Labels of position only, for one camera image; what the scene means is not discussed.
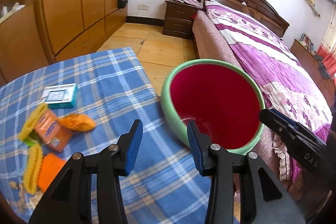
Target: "yellow rope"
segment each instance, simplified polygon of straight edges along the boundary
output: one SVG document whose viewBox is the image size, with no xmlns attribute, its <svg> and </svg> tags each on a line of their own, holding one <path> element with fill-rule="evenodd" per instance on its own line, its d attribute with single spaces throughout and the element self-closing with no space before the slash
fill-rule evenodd
<svg viewBox="0 0 336 224">
<path fill-rule="evenodd" d="M 18 139 L 20 141 L 23 141 L 29 136 L 29 134 L 34 129 L 36 123 L 41 118 L 41 115 L 46 108 L 48 108 L 48 105 L 43 102 L 39 104 L 37 108 L 30 113 L 28 120 L 25 122 L 25 124 L 21 129 L 21 132 L 18 135 Z"/>
<path fill-rule="evenodd" d="M 28 163 L 23 175 L 26 191 L 33 195 L 37 189 L 37 179 L 42 164 L 43 152 L 40 144 L 36 143 L 28 149 Z"/>
</svg>

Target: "nightstand drawer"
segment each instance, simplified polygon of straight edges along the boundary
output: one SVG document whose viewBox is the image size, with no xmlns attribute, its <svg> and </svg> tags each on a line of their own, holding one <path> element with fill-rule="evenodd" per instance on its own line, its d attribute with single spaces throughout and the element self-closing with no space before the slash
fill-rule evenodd
<svg viewBox="0 0 336 224">
<path fill-rule="evenodd" d="M 191 8 L 191 7 L 184 7 L 184 6 L 168 3 L 166 16 L 191 20 L 191 16 L 195 14 L 197 10 L 198 9 L 196 7 Z"/>
<path fill-rule="evenodd" d="M 192 21 L 172 17 L 166 17 L 165 25 L 163 26 L 163 28 L 167 30 L 185 32 L 185 33 L 190 33 L 192 27 L 193 27 Z"/>
<path fill-rule="evenodd" d="M 169 35 L 171 37 L 180 37 L 180 38 L 185 38 L 185 39 L 191 39 L 192 38 L 191 33 L 178 32 L 178 31 L 172 31 L 172 30 L 167 30 L 167 29 L 163 29 L 162 34 L 163 35 Z"/>
</svg>

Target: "purple floral bedsheet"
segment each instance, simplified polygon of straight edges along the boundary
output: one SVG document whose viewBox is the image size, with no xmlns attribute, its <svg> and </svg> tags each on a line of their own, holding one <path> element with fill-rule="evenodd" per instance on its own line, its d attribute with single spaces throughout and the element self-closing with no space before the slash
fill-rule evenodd
<svg viewBox="0 0 336 224">
<path fill-rule="evenodd" d="M 205 7 L 210 20 L 260 88 L 266 106 L 300 122 L 326 141 L 332 120 L 328 104 L 282 39 L 249 15 L 214 0 L 205 0 Z M 300 168 L 276 136 L 273 149 L 281 147 L 290 159 L 285 171 L 290 174 L 290 181 L 294 181 Z M 284 161 L 282 155 L 280 169 L 286 165 Z"/>
</svg>

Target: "orange sponge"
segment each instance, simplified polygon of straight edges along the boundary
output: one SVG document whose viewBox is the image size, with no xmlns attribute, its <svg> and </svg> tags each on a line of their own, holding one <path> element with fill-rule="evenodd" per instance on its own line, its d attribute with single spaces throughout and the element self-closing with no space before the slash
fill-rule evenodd
<svg viewBox="0 0 336 224">
<path fill-rule="evenodd" d="M 38 187 L 44 193 L 54 178 L 61 171 L 66 161 L 60 159 L 53 153 L 49 153 L 43 158 L 40 175 L 37 181 Z"/>
</svg>

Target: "wooden floor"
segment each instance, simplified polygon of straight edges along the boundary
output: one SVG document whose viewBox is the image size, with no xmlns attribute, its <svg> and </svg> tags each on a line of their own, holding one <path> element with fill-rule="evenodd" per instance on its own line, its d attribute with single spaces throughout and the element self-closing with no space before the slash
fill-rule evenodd
<svg viewBox="0 0 336 224">
<path fill-rule="evenodd" d="M 191 40 L 162 34 L 162 27 L 125 23 L 98 51 L 131 47 L 158 95 L 168 73 L 179 64 L 195 59 Z"/>
</svg>

